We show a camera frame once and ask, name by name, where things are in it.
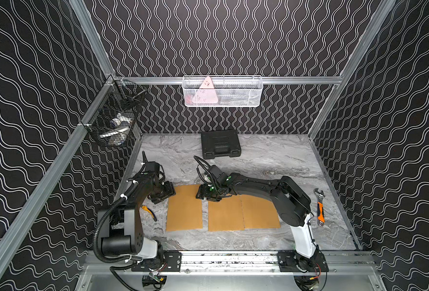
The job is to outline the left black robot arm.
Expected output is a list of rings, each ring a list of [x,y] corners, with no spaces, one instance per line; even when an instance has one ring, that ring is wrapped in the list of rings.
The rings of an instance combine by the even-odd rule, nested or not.
[[[158,259],[160,244],[144,236],[140,210],[149,199],[159,204],[176,195],[174,185],[165,179],[164,168],[142,153],[143,165],[130,179],[129,188],[109,207],[98,212],[92,249],[104,263]]]

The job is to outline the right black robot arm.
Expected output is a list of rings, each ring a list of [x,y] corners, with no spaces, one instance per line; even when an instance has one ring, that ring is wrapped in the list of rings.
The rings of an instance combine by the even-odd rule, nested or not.
[[[313,215],[311,199],[291,177],[266,180],[240,173],[227,174],[198,156],[194,159],[198,163],[197,173],[202,180],[197,199],[220,202],[235,195],[248,195],[272,202],[278,216],[292,230],[297,268],[301,272],[320,268],[316,262],[320,251],[308,225]]]

